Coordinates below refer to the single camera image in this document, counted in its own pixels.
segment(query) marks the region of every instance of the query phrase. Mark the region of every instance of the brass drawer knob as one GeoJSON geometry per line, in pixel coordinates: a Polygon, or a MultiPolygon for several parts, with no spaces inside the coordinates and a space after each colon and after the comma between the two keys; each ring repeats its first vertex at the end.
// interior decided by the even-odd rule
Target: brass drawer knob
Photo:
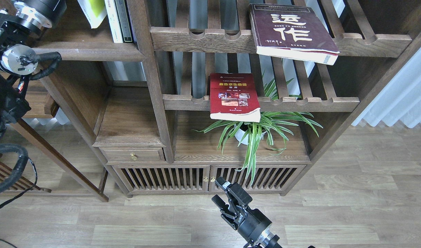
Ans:
{"type": "Polygon", "coordinates": [[[137,160],[137,156],[135,155],[135,153],[131,153],[130,158],[134,161],[137,160]]]}

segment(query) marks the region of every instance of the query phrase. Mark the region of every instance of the book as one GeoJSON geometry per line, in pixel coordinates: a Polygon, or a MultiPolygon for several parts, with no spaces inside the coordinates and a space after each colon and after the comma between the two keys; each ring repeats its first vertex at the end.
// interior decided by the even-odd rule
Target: book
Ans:
{"type": "Polygon", "coordinates": [[[122,37],[124,43],[132,43],[134,39],[132,38],[132,30],[130,28],[130,19],[126,6],[126,0],[115,0],[117,13],[120,20],[120,28],[122,30],[122,37]]]}
{"type": "Polygon", "coordinates": [[[109,26],[113,35],[114,43],[123,43],[120,20],[117,14],[116,3],[114,0],[105,0],[106,12],[108,13],[109,26]]]}
{"type": "Polygon", "coordinates": [[[210,118],[259,122],[261,113],[251,73],[210,74],[210,118]]]}
{"type": "Polygon", "coordinates": [[[335,63],[339,49],[313,9],[258,3],[249,9],[257,54],[335,63]]]}
{"type": "Polygon", "coordinates": [[[77,0],[80,8],[90,23],[91,28],[98,28],[106,16],[104,0],[77,0]]]}

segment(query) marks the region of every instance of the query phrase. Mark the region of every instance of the potted plant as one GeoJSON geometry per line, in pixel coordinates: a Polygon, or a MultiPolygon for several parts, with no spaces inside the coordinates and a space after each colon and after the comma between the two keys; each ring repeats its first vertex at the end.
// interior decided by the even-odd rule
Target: potted plant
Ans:
{"type": "MultiPolygon", "coordinates": [[[[278,94],[275,86],[275,79],[271,80],[264,86],[265,96],[270,97],[272,100],[278,99],[278,94]]],[[[262,139],[264,139],[264,135],[267,134],[267,144],[269,146],[273,146],[273,134],[272,131],[277,133],[280,137],[283,138],[284,143],[288,141],[286,134],[294,135],[291,130],[286,128],[285,126],[298,126],[299,124],[292,122],[292,121],[300,121],[306,123],[310,126],[316,135],[319,137],[319,134],[316,131],[315,126],[322,128],[322,126],[313,121],[310,118],[314,116],[309,112],[261,112],[261,120],[260,122],[243,122],[243,121],[223,121],[219,120],[214,122],[213,124],[209,125],[203,130],[196,130],[197,132],[207,133],[211,130],[224,127],[223,131],[221,132],[220,140],[218,142],[217,149],[221,148],[221,152],[224,152],[224,145],[229,138],[241,136],[238,138],[239,141],[238,146],[246,140],[247,142],[247,151],[245,153],[245,160],[240,169],[247,169],[246,178],[248,175],[251,175],[250,184],[253,183],[253,179],[255,178],[256,173],[256,151],[258,150],[259,143],[262,139]],[[239,135],[240,130],[244,131],[243,135],[239,135]]],[[[282,148],[271,148],[273,151],[277,151],[276,154],[273,155],[280,155],[286,147],[282,148]]]]}

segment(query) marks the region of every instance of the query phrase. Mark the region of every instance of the wooden cabinet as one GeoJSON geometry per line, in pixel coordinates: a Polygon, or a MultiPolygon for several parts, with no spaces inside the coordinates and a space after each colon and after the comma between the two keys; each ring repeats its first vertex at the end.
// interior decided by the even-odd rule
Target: wooden cabinet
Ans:
{"type": "MultiPolygon", "coordinates": [[[[128,1],[137,43],[115,44],[107,21],[91,30],[77,1],[67,0],[58,27],[31,41],[37,53],[62,54],[56,72],[41,81],[129,196],[213,192],[212,177],[217,176],[240,182],[253,193],[285,195],[421,47],[421,0],[344,0],[340,17],[331,0],[319,0],[340,56],[334,66],[316,64],[309,75],[303,62],[292,62],[302,100],[289,97],[283,61],[268,58],[279,95],[273,101],[264,96],[264,68],[254,50],[248,1],[233,1],[237,24],[230,30],[222,28],[220,1],[206,3],[207,28],[197,30],[188,26],[188,0],[178,0],[176,6],[163,0],[128,1]],[[171,23],[168,6],[176,8],[171,23]],[[174,72],[178,60],[172,52],[182,52],[181,75],[174,72]],[[237,72],[243,62],[237,53],[248,53],[261,109],[312,112],[324,126],[319,138],[301,126],[292,129],[295,135],[278,156],[261,144],[257,178],[250,186],[236,171],[244,147],[229,140],[221,154],[216,150],[218,131],[193,131],[212,123],[208,83],[202,85],[204,96],[192,94],[193,52],[204,54],[202,77],[215,72],[217,53],[227,54],[228,72],[237,72]],[[116,86],[101,61],[142,61],[146,82],[116,86]]],[[[305,5],[303,0],[294,3],[305,5]]],[[[9,5],[9,0],[0,1],[0,8],[9,5]]],[[[283,147],[282,141],[276,140],[276,146],[283,147]]]]}

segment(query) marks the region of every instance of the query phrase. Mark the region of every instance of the wooden cabinet door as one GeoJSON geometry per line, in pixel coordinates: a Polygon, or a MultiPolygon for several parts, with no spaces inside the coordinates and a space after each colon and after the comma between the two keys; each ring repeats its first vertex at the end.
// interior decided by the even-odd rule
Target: wooden cabinet door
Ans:
{"type": "Polygon", "coordinates": [[[245,178],[247,170],[237,171],[240,167],[234,165],[212,165],[209,191],[221,191],[215,185],[214,179],[222,176],[231,183],[238,183],[249,193],[279,193],[286,189],[304,167],[305,165],[257,165],[255,179],[250,184],[250,175],[245,178]]]}
{"type": "Polygon", "coordinates": [[[203,193],[209,188],[209,165],[114,165],[129,194],[203,193]]]}

